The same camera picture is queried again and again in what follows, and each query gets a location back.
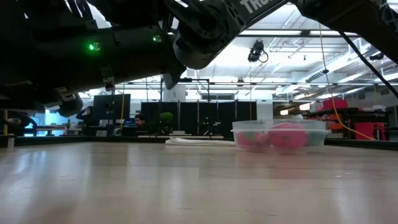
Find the black partition wall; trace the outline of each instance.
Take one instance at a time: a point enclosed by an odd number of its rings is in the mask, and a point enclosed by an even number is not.
[[[250,121],[257,120],[257,103],[254,102],[242,102],[236,101],[236,119],[238,121]]]
[[[198,103],[180,103],[180,130],[187,134],[198,134]]]
[[[233,135],[232,122],[257,119],[257,104],[251,102],[167,102],[159,107],[158,102],[141,103],[141,113],[148,121],[157,121],[159,112],[171,112],[174,116],[173,129],[185,131],[187,134],[201,135],[204,130],[201,122],[209,117],[214,122],[221,123],[221,134],[226,138]]]
[[[233,138],[232,122],[236,121],[236,102],[218,103],[218,120],[223,126],[222,135],[225,138]]]
[[[162,103],[162,107],[159,107],[159,102],[148,102],[141,103],[141,114],[146,117],[148,122],[158,122],[159,114],[164,112],[170,112],[173,114],[173,129],[178,129],[178,108],[177,102],[166,102]]]

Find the black cable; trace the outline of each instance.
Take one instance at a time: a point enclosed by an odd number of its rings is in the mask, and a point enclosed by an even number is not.
[[[261,62],[261,63],[266,63],[266,62],[268,62],[268,60],[269,60],[269,56],[268,56],[268,54],[267,54],[267,52],[263,49],[262,50],[264,53],[265,53],[265,55],[267,56],[267,60],[265,60],[264,62],[262,62],[260,59],[259,59],[259,62]]]
[[[358,50],[358,48],[355,46],[355,44],[347,37],[347,35],[344,32],[339,32],[340,35],[347,41],[347,43],[351,46],[351,48],[355,51],[355,53],[358,55],[358,57],[363,61],[363,63],[365,63],[366,66],[368,66],[368,68],[371,69],[371,71],[378,77],[380,78],[380,80],[388,87],[388,89],[390,89],[390,91],[394,94],[394,96],[396,96],[396,98],[398,99],[398,92],[397,90],[392,87],[392,85],[373,67],[372,64],[370,64],[368,62],[368,60],[366,60],[365,57],[363,57],[363,55],[361,54],[361,52]]]

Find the computer monitor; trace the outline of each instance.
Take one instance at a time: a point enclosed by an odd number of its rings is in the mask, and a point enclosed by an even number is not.
[[[135,118],[125,119],[124,122],[123,122],[123,125],[129,126],[129,127],[135,127],[136,126],[136,119]]]
[[[130,117],[130,94],[124,95],[123,118]],[[94,96],[94,119],[120,119],[123,95]]]

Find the potted plant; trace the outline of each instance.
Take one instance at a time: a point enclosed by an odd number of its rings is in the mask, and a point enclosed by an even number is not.
[[[160,127],[165,135],[169,135],[173,131],[173,114],[164,112],[159,115]]]

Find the fluorescent light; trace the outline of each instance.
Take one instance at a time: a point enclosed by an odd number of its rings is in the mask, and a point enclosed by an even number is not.
[[[362,89],[363,89],[363,87],[362,87],[362,88],[356,88],[356,89],[347,91],[346,94],[355,93],[355,92],[357,92],[357,91],[359,91],[359,90],[362,90]]]
[[[338,83],[338,86],[372,86],[373,83]]]
[[[389,4],[391,9],[398,9],[398,5],[397,4]]]
[[[244,30],[240,35],[300,35],[300,30]]]
[[[182,2],[182,1],[176,1],[176,2],[178,2],[183,7],[188,7],[188,5],[185,2]]]
[[[304,104],[304,105],[300,105],[300,110],[309,110],[310,109],[310,104],[309,103],[306,103],[306,104]]]
[[[288,115],[288,114],[289,114],[288,110],[280,111],[280,115]]]
[[[292,102],[297,102],[297,103],[314,103],[315,100],[293,100]]]
[[[360,74],[351,75],[351,76],[349,76],[349,77],[346,77],[346,78],[340,80],[338,83],[344,83],[344,82],[353,81],[354,79],[356,79],[356,78],[358,78],[358,77],[360,77],[360,76],[362,76],[362,75],[360,75]]]
[[[321,32],[318,31],[310,31],[310,35],[320,35]],[[347,36],[357,36],[357,34],[345,32]],[[339,32],[333,30],[323,30],[322,35],[340,35]]]
[[[383,77],[384,77],[387,81],[393,80],[393,79],[398,78],[398,73],[393,73],[393,74],[390,74],[390,75],[384,75]],[[374,81],[375,81],[375,82],[381,82],[380,78],[375,79]]]
[[[341,93],[334,93],[333,96],[338,96],[340,94]],[[327,98],[331,98],[330,93],[318,96],[318,99],[327,99]]]
[[[304,97],[306,97],[305,94],[300,94],[300,95],[297,95],[294,99],[295,99],[295,100],[299,100],[299,99],[302,99],[302,98],[304,98]]]

